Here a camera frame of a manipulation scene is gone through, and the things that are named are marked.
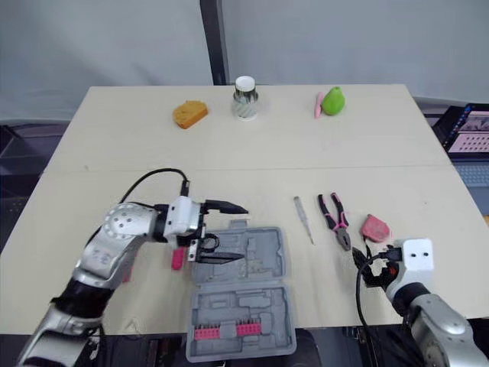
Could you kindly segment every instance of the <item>black cable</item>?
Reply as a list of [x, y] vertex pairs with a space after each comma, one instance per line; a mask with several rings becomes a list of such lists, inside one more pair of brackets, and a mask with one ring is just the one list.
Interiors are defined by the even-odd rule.
[[104, 367], [108, 365], [107, 364], [107, 336], [105, 334], [104, 326], [102, 325], [102, 323], [100, 323], [99, 326], [99, 337], [100, 340], [99, 340], [99, 351], [97, 352], [97, 365]]
[[399, 361], [401, 361], [402, 363], [406, 364], [406, 365], [414, 365], [414, 366], [423, 366], [422, 364], [419, 364], [419, 363], [415, 363], [415, 362], [411, 362], [409, 360], [407, 360], [406, 358], [404, 358], [403, 356], [401, 356], [399, 353], [397, 353], [395, 350], [391, 349], [389, 346], [387, 346], [387, 344], [383, 344], [381, 342], [381, 340], [379, 338], [377, 338], [370, 330], [370, 327], [368, 326], [367, 324], [367, 321], [365, 321], [365, 318], [364, 318], [364, 314], [363, 312], [361, 311], [361, 301], [360, 301], [360, 283], [361, 283], [361, 275], [363, 274], [363, 271], [365, 270], [365, 268], [367, 266], [369, 266], [370, 264], [372, 264], [375, 260], [377, 260], [378, 258], [383, 258], [383, 255], [384, 254], [377, 254], [371, 258], [369, 258], [366, 262], [364, 262], [361, 267], [358, 269], [358, 273], [357, 273], [357, 282], [356, 282], [356, 286], [355, 286], [355, 300], [357, 301], [357, 312], [358, 312], [358, 317], [360, 318], [360, 321], [361, 321], [361, 324], [363, 325], [364, 327], [364, 330], [366, 332], [366, 334], [369, 335], [370, 338], [372, 338], [373, 340], [375, 340], [379, 346], [385, 350], [387, 350], [393, 357], [395, 357], [396, 359], [398, 359]]
[[139, 179], [136, 182], [134, 182], [131, 187], [129, 187], [129, 190], [124, 194], [124, 196], [122, 197], [121, 201], [119, 201], [119, 204], [120, 203], [123, 203], [128, 198], [128, 196], [132, 193], [132, 191], [141, 182], [143, 182], [144, 180], [146, 180], [149, 176], [153, 176], [154, 174], [160, 174], [160, 173], [163, 173], [163, 172], [175, 172], [175, 173], [179, 174], [180, 176], [182, 176], [183, 182], [182, 182], [182, 187], [180, 189], [180, 195], [182, 195], [182, 196], [188, 196], [188, 194], [189, 194], [189, 187], [188, 187], [189, 180], [186, 178], [186, 175], [181, 170], [178, 170], [176, 168], [160, 168], [158, 170], [154, 170], [154, 171], [148, 172], [147, 174], [144, 174], [143, 176], [139, 177]]

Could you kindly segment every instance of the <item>wooden table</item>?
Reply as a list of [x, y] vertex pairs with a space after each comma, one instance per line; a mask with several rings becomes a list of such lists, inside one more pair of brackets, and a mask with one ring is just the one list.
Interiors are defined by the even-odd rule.
[[[166, 165], [185, 169], [194, 200], [232, 201], [250, 211], [243, 216], [249, 226], [283, 230], [285, 282], [297, 327], [359, 324], [351, 254], [341, 249], [316, 205], [317, 193], [332, 191], [345, 205], [354, 245], [363, 248], [358, 230], [368, 213], [388, 222], [394, 238], [431, 238], [431, 291], [465, 317], [489, 316], [489, 291], [477, 282], [485, 277], [489, 231], [406, 89], [346, 86], [348, 108], [314, 120], [319, 89], [328, 87], [260, 87], [270, 104], [252, 123], [233, 119], [228, 87], [92, 89], [0, 258], [0, 333], [34, 330], [106, 211], [147, 169]], [[286, 104], [292, 97], [295, 103]], [[170, 120], [171, 109], [185, 98], [205, 100], [210, 110], [187, 131]], [[293, 141], [302, 152], [294, 154]], [[131, 198], [168, 203], [179, 180], [171, 174], [152, 177]], [[303, 200], [317, 245], [297, 217], [295, 195]], [[212, 214], [208, 227], [224, 229], [230, 219]], [[119, 287], [108, 306], [108, 333], [186, 331], [194, 286], [189, 269], [170, 270], [170, 256], [164, 244], [141, 248], [132, 281]], [[362, 302], [369, 323], [400, 322], [383, 291], [362, 290]]]

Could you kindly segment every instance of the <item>pink handle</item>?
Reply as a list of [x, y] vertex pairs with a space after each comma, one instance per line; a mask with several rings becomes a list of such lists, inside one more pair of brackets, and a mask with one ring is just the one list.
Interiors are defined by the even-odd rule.
[[314, 108], [314, 118], [317, 119], [321, 115], [321, 103], [324, 99], [324, 93], [319, 92], [316, 97], [316, 107]]
[[173, 250], [173, 256], [171, 258], [171, 268], [173, 270], [180, 270], [183, 267], [183, 262], [185, 261], [186, 248], [180, 247]]

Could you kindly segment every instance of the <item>sponge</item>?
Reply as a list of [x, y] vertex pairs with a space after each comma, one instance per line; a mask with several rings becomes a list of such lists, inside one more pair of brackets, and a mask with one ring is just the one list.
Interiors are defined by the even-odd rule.
[[181, 128], [189, 128], [207, 113], [207, 106], [204, 102], [186, 101], [173, 110], [173, 120]]

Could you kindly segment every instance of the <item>pink object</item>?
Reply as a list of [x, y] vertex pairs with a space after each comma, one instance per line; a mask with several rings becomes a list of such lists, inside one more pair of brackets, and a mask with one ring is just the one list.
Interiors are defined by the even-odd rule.
[[368, 214], [367, 220], [361, 227], [361, 234], [371, 241], [379, 243], [387, 239], [390, 229], [386, 223]]
[[128, 283], [131, 281], [131, 276], [132, 276], [132, 266], [129, 269], [128, 273], [124, 276], [124, 279], [122, 279], [122, 283]]
[[324, 99], [324, 93], [319, 92], [316, 97], [316, 107], [314, 107], [314, 118], [317, 119], [321, 115], [321, 103]]
[[180, 270], [183, 267], [186, 257], [186, 247], [180, 247], [173, 250], [173, 255], [171, 258], [171, 268], [172, 270]]
[[193, 334], [195, 340], [208, 340], [221, 338], [221, 332], [218, 327], [211, 327], [209, 329], [197, 329]]
[[238, 336], [260, 335], [261, 323], [245, 323], [236, 327]]

